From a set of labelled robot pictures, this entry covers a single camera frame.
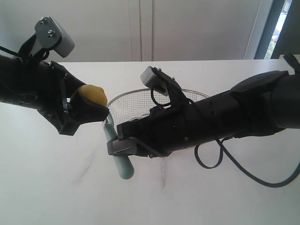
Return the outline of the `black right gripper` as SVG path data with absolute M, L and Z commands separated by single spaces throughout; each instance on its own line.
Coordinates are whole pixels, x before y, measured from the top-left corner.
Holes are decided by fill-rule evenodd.
M 225 128 L 213 100 L 188 97 L 181 105 L 156 106 L 144 118 L 118 124 L 118 139 L 107 142 L 108 154 L 167 157 L 174 151 L 224 138 Z

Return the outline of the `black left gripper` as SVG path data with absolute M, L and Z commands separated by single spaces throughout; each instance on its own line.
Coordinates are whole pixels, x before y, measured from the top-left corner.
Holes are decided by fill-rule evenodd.
M 107 107 L 79 93 L 68 103 L 67 99 L 86 83 L 57 62 L 24 65 L 23 84 L 23 107 L 37 110 L 60 135 L 74 135 L 77 123 L 104 121 L 109 114 Z

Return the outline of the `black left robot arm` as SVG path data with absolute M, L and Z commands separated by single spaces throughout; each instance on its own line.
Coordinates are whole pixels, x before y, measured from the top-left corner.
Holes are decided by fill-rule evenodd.
M 6 56 L 0 57 L 0 101 L 37 110 L 59 134 L 68 136 L 109 114 L 103 90 L 80 81 L 62 65 L 41 61 L 28 66 Z

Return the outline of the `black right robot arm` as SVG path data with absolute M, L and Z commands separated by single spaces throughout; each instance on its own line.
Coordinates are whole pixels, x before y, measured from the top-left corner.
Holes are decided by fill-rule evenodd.
M 117 125 L 108 141 L 113 156 L 167 157 L 172 152 L 221 138 L 269 136 L 300 127 L 300 76 L 271 71 L 252 76 L 230 90 L 192 102 L 163 72 L 151 91 L 164 92 L 146 117 Z

